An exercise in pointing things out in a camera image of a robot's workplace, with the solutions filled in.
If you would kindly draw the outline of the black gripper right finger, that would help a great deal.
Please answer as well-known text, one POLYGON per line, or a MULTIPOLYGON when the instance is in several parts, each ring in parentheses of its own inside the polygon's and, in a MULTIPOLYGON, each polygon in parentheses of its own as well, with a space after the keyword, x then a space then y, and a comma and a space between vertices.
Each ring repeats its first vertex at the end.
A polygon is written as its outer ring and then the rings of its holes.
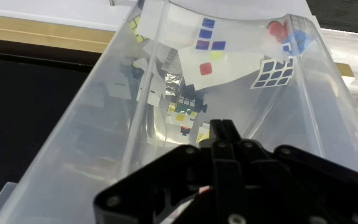
POLYGON ((276 203, 281 224, 358 224, 358 171, 287 144, 240 145, 245 174, 276 203))

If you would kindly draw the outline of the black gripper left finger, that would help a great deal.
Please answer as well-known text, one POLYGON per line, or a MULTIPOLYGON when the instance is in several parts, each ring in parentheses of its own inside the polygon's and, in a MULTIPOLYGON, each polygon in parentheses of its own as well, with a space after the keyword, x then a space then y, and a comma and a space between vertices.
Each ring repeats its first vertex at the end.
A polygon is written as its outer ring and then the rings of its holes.
POLYGON ((93 199, 96 224, 161 224, 205 184, 209 155, 179 145, 93 199))

